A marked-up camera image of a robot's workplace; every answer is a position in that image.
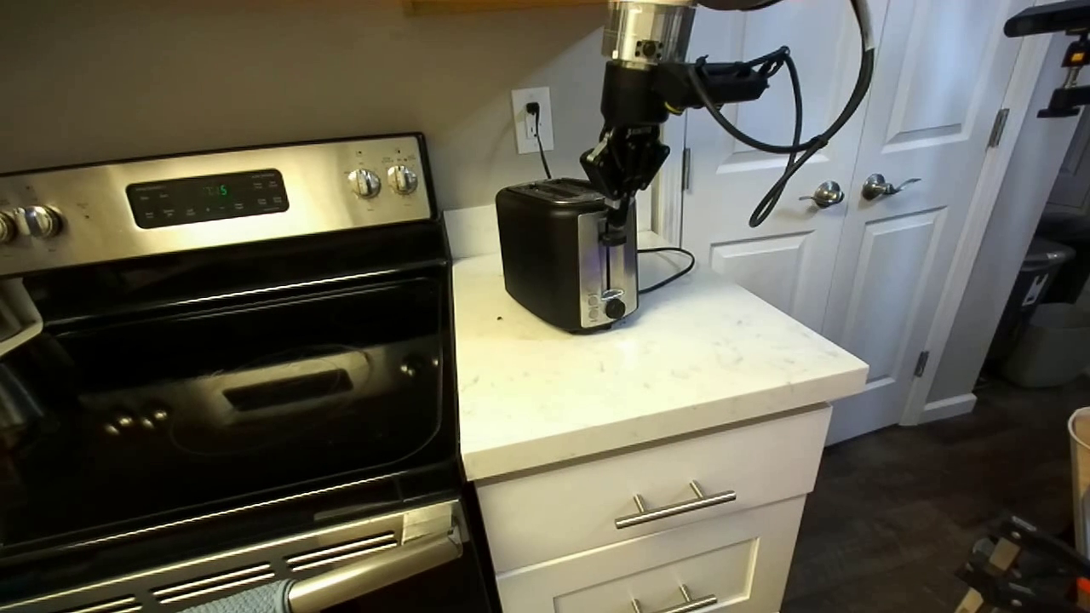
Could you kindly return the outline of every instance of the drawer handle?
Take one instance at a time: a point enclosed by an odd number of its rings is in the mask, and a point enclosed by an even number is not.
[[[660,608],[660,613],[698,613],[698,608],[712,608],[712,605],[718,605],[718,598],[716,598],[716,595],[693,595],[693,590],[689,590],[689,585],[681,585],[681,604],[677,604],[677,605],[671,605],[671,608]]]
[[[733,504],[733,501],[737,501],[733,490],[709,494],[698,480],[693,480],[689,490],[693,490],[693,501],[669,504],[669,507],[647,507],[647,501],[637,494],[637,496],[634,496],[637,510],[634,510],[634,515],[624,515],[624,519],[614,519],[615,530],[637,527],[637,523],[651,523],[651,520],[665,520],[665,519],[677,519],[677,515],[693,515],[693,510],[706,510],[706,507],[718,507],[718,504]]]

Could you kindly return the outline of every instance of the wooden cabinet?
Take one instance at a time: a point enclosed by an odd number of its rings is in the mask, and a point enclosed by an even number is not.
[[[779,608],[827,415],[477,484],[503,608]]]
[[[489,14],[489,10],[554,10],[554,7],[604,7],[606,0],[410,0],[419,14]]]

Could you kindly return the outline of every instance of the white door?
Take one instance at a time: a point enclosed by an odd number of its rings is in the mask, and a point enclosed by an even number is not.
[[[869,362],[869,389],[837,404],[832,443],[894,425],[906,404],[990,121],[1016,73],[1018,44],[1000,36],[1000,25],[1026,2],[877,0],[879,64],[863,116],[827,157],[797,174],[779,211],[755,230],[747,228],[747,214],[775,177],[771,160],[726,146],[726,137],[693,113],[695,180],[685,194],[685,244]],[[847,2],[779,2],[749,14],[733,36],[698,36],[698,44],[712,58],[739,58],[737,42],[749,29],[789,44],[808,60],[799,67],[811,79],[808,125],[820,129],[856,79],[860,36]],[[739,110],[744,125],[753,134],[779,125],[779,138],[788,118],[785,101]],[[917,183],[865,202],[863,183],[871,174]],[[844,205],[808,208],[799,199],[820,180],[837,180]]]

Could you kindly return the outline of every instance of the white countertop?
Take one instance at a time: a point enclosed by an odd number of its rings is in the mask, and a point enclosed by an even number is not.
[[[469,480],[825,404],[865,364],[726,276],[695,271],[614,329],[521,311],[496,257],[453,264],[460,445]]]

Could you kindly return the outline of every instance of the dark floor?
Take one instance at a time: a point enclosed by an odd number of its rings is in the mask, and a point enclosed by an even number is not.
[[[1000,515],[1071,533],[1067,415],[1090,380],[976,386],[976,411],[832,445],[808,504],[788,613],[951,613],[955,570]]]

